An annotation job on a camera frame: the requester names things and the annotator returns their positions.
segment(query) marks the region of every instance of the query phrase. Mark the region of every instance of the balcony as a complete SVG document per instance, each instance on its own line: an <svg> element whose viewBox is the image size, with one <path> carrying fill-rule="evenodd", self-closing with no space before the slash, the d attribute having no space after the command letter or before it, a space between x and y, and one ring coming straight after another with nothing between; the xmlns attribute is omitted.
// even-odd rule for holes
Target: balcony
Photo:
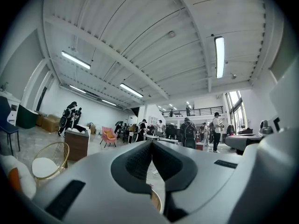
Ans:
<svg viewBox="0 0 299 224"><path fill-rule="evenodd" d="M191 116L210 116L218 112L219 114L223 114L223 106L203 108L203 109L190 109L190 117ZM174 118L174 117L186 117L186 110L174 110L172 116L170 116L170 111L162 112L163 117L165 118Z"/></svg>

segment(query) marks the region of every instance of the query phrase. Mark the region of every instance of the gold wire chair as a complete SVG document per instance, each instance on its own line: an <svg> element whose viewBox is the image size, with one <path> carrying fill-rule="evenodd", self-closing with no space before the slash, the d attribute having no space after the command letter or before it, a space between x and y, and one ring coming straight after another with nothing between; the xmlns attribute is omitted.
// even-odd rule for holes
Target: gold wire chair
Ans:
<svg viewBox="0 0 299 224"><path fill-rule="evenodd" d="M70 153L70 148L68 144L64 142L55 142L41 149L38 152L38 154L34 157L32 165L36 159L47 158L53 161L57 165L57 169L54 172L52 172L50 175L40 177L40 176L35 176L32 167L32 173L34 177L37 179L37 184L39 180L50 179L53 178L55 175L59 174L65 168L69 153Z"/></svg>

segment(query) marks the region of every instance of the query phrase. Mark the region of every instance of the window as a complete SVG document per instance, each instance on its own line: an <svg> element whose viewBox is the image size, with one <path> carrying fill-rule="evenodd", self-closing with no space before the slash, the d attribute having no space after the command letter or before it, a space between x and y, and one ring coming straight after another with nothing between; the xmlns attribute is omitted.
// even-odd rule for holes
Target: window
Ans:
<svg viewBox="0 0 299 224"><path fill-rule="evenodd" d="M231 124L235 127L235 133L247 128L247 119L243 100L240 91L226 93L229 105L229 115Z"/></svg>

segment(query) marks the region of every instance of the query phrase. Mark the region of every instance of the blue chair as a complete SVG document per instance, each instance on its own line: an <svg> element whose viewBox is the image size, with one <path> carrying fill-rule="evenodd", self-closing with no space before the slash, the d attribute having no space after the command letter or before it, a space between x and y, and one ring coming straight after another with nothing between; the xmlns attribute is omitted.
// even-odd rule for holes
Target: blue chair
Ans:
<svg viewBox="0 0 299 224"><path fill-rule="evenodd" d="M18 136L18 146L19 146L19 151L20 151L20 142L19 142L19 128L16 126L11 125L8 123L7 118L11 112L10 105L7 101L7 99L3 96L0 96L0 130L3 130L4 132L7 133L7 145L10 144L10 150L12 156L14 155L13 152L13 147L11 146L11 137L10 135L13 133L17 133Z"/></svg>

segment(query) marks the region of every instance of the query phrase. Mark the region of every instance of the orange cushion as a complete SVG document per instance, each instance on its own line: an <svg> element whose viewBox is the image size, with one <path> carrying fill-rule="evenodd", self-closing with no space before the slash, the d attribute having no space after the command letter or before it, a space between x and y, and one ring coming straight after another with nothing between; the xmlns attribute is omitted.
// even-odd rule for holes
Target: orange cushion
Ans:
<svg viewBox="0 0 299 224"><path fill-rule="evenodd" d="M110 138L110 139L113 139L114 138L114 135L109 131L109 132L107 132L107 136L108 136L108 138Z"/></svg>
<svg viewBox="0 0 299 224"><path fill-rule="evenodd" d="M13 168L8 174L8 181L15 191L22 192L18 168Z"/></svg>

